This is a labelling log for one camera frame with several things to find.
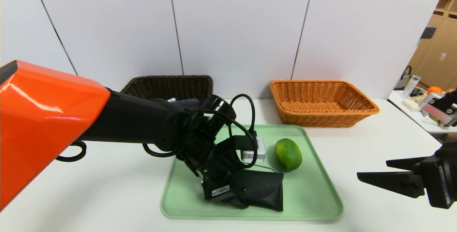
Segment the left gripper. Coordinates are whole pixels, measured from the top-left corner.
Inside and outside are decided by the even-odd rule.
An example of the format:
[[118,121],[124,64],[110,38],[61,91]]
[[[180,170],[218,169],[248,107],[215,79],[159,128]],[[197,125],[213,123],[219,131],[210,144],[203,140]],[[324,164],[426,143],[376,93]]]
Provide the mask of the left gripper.
[[235,196],[234,193],[237,168],[237,155],[212,156],[203,162],[201,186],[204,190],[204,198],[238,209],[248,208],[249,203],[240,196]]

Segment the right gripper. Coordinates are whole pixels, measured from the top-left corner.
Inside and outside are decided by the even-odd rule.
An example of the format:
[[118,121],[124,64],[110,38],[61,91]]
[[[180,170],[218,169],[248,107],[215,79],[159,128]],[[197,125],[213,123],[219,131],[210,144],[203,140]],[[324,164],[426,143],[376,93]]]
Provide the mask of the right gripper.
[[[413,167],[420,162],[422,177],[412,172]],[[409,172],[358,172],[357,178],[369,185],[411,198],[424,196],[425,187],[429,203],[435,208],[449,209],[456,201],[456,142],[444,143],[429,157],[387,160],[386,165]]]

